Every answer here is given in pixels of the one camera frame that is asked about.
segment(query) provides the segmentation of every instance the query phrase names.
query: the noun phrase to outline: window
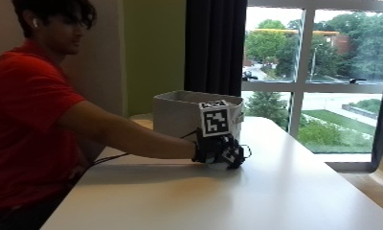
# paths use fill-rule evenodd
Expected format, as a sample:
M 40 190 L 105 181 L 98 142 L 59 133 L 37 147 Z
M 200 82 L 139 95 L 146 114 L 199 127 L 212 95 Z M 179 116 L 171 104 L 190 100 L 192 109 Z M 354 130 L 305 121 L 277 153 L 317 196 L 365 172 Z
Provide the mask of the window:
M 383 1 L 248 1 L 247 115 L 272 119 L 329 160 L 369 161 L 381 93 Z

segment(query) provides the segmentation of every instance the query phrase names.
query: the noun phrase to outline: road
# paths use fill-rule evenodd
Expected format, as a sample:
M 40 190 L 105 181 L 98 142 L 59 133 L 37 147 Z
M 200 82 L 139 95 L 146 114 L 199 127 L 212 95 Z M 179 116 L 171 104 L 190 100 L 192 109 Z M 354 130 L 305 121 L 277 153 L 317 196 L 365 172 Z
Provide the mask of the road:
M 256 77 L 259 81 L 263 81 L 267 77 L 267 74 L 260 70 L 260 64 L 255 66 L 243 66 L 241 71 L 251 71 L 251 76 Z

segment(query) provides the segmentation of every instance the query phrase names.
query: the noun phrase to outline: wall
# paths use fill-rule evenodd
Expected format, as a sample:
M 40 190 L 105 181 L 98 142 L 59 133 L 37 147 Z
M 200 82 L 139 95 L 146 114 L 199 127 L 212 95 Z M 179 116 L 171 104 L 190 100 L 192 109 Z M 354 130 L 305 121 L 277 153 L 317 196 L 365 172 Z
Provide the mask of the wall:
M 0 54 L 22 42 L 10 1 L 0 0 Z
M 126 116 L 126 85 L 122 47 L 122 6 L 119 0 L 91 0 L 98 21 L 86 33 L 79 54 L 62 64 L 82 96 L 109 112 Z M 0 0 L 0 53 L 20 45 L 21 29 L 10 1 Z M 83 141 L 83 151 L 95 156 L 102 147 Z
M 184 0 L 123 0 L 129 115 L 183 85 Z

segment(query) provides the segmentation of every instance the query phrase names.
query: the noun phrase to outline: red shirt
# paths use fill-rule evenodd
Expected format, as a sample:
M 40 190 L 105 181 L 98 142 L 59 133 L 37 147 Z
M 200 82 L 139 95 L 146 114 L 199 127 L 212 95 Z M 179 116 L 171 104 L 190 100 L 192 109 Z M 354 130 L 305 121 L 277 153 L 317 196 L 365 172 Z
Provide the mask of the red shirt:
M 67 191 L 77 143 L 54 122 L 82 100 L 33 41 L 0 56 L 0 209 Z

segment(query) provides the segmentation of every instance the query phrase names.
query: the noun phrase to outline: dark hair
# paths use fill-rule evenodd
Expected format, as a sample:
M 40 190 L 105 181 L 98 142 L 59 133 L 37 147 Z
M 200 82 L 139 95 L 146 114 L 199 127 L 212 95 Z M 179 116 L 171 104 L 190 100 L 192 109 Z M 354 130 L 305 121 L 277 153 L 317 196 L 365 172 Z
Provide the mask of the dark hair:
M 32 11 L 45 25 L 49 16 L 62 15 L 89 30 L 97 19 L 95 9 L 87 0 L 12 0 L 12 2 L 24 37 L 32 35 L 30 28 L 22 18 L 25 10 Z

